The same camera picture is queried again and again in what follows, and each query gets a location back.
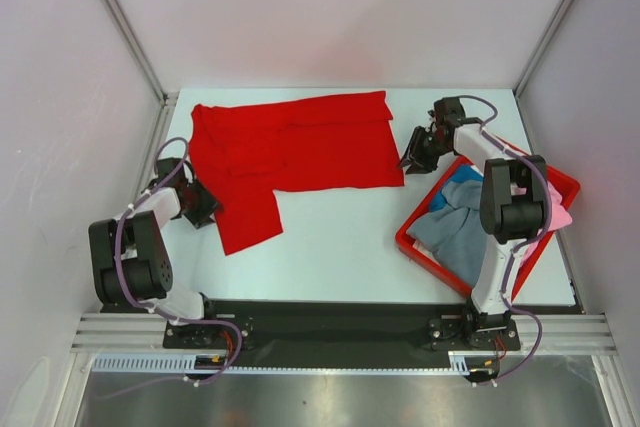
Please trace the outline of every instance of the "white tabletop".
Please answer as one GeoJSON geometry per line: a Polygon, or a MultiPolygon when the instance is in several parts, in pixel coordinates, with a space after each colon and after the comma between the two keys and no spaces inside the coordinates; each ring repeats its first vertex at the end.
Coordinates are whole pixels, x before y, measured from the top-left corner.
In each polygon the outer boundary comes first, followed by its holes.
{"type": "MultiPolygon", "coordinates": [[[[183,89],[167,138],[191,138],[194,105],[235,106],[375,89],[183,89]]],[[[398,151],[413,128],[427,122],[434,101],[463,93],[492,101],[500,115],[491,130],[516,146],[528,143],[509,90],[386,89],[398,151]]],[[[489,109],[463,101],[469,116],[489,109]]],[[[164,156],[182,154],[169,147],[164,156]]],[[[410,261],[394,235],[422,201],[453,155],[438,170],[406,177],[405,187],[276,192],[284,233],[225,256],[215,225],[196,231],[186,219],[170,222],[163,237],[175,278],[215,299],[459,303],[456,292],[410,261]]],[[[555,237],[540,257],[516,304],[573,305],[569,278],[555,237]]]]}

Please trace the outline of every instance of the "red fabric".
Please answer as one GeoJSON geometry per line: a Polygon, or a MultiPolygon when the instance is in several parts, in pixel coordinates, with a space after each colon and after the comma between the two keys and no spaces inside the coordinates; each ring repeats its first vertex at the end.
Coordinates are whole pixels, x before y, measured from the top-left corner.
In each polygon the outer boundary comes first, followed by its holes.
{"type": "Polygon", "coordinates": [[[241,108],[196,105],[189,154],[222,202],[227,255],[282,233],[274,190],[404,185],[385,92],[241,108]]]}

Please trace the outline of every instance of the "wall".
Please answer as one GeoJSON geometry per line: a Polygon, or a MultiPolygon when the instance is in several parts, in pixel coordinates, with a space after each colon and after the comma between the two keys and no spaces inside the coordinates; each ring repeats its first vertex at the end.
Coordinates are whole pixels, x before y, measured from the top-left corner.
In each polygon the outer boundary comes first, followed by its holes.
{"type": "Polygon", "coordinates": [[[604,311],[640,393],[640,0],[577,0],[524,92],[535,143],[582,182],[566,230],[578,287],[604,311]]]}
{"type": "Polygon", "coordinates": [[[99,0],[0,5],[0,418],[46,357],[40,425],[97,301],[87,227],[130,201],[158,107],[99,0]]]}
{"type": "Polygon", "coordinates": [[[166,89],[512,88],[559,0],[120,0],[166,89]]]}

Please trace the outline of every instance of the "red basket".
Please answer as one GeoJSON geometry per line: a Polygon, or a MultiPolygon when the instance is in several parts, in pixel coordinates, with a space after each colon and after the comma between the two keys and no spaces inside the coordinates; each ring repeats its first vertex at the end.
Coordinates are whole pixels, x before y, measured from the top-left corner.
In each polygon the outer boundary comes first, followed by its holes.
{"type": "MultiPolygon", "coordinates": [[[[457,275],[447,270],[445,267],[431,260],[422,252],[418,251],[413,246],[413,244],[415,243],[415,239],[407,234],[407,230],[409,230],[411,224],[413,224],[416,219],[429,211],[429,204],[431,203],[435,195],[440,191],[440,189],[442,189],[442,186],[447,181],[447,179],[451,177],[455,173],[455,171],[458,170],[458,167],[463,164],[471,164],[471,161],[466,157],[460,156],[456,159],[453,165],[449,167],[449,170],[445,172],[445,174],[438,181],[435,187],[431,189],[431,192],[429,192],[425,199],[420,203],[418,208],[402,225],[402,227],[396,234],[396,243],[398,244],[400,250],[411,260],[417,262],[419,265],[427,269],[429,272],[431,272],[449,287],[454,289],[460,295],[469,297],[471,295],[471,286],[460,279],[457,275]]],[[[569,206],[573,203],[576,196],[578,195],[578,192],[580,191],[580,183],[577,180],[572,179],[568,175],[565,175],[550,166],[547,166],[547,179],[549,180],[549,182],[551,182],[551,184],[553,184],[560,195],[562,195],[562,206],[565,209],[569,210],[569,206]]],[[[526,262],[524,262],[520,267],[518,276],[516,277],[515,285],[513,286],[512,299],[515,299],[518,292],[520,292],[524,281],[527,280],[527,277],[529,277],[529,274],[533,270],[533,266],[540,258],[540,255],[542,255],[542,251],[551,240],[552,235],[553,232],[549,232],[547,235],[545,235],[543,239],[538,243],[538,246],[536,247],[536,250],[533,251],[533,254],[531,254],[526,262]]]]}

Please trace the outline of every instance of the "blue cloth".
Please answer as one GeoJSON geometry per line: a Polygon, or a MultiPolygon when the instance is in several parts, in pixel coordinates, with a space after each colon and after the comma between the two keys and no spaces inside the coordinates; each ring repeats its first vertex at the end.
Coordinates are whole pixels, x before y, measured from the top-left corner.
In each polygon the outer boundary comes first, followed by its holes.
{"type": "MultiPolygon", "coordinates": [[[[467,180],[477,180],[482,182],[482,174],[473,170],[473,167],[469,164],[462,164],[458,169],[453,173],[451,177],[444,183],[442,188],[449,182],[456,182],[461,184],[466,182],[467,180]]],[[[442,189],[436,194],[436,196],[429,203],[429,212],[435,212],[436,210],[442,209],[445,205],[447,205],[447,201],[442,195],[442,189]]]]}
{"type": "MultiPolygon", "coordinates": [[[[466,167],[477,174],[470,166],[466,167]]],[[[468,174],[465,172],[457,179],[468,174]]],[[[480,224],[479,212],[482,182],[458,183],[453,177],[451,180],[439,193],[444,206],[418,218],[408,233],[418,239],[440,265],[473,288],[480,277],[487,248],[487,234],[480,224]]]]}

